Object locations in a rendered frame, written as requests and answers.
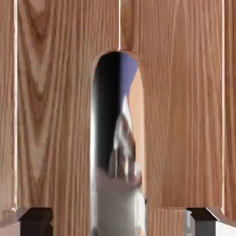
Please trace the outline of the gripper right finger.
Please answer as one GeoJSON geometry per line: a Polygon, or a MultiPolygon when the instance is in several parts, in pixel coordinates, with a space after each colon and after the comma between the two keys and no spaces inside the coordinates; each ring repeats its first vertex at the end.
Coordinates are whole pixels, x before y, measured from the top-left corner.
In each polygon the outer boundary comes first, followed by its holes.
{"type": "Polygon", "coordinates": [[[186,208],[184,236],[236,236],[236,220],[228,219],[219,208],[186,208]]]}

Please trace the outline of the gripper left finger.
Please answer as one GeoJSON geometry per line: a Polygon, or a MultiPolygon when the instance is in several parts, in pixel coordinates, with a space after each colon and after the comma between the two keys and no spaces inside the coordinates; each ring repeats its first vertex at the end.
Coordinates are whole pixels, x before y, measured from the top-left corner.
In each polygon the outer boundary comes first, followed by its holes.
{"type": "Polygon", "coordinates": [[[52,220],[50,207],[18,209],[0,220],[0,236],[53,236],[52,220]]]}

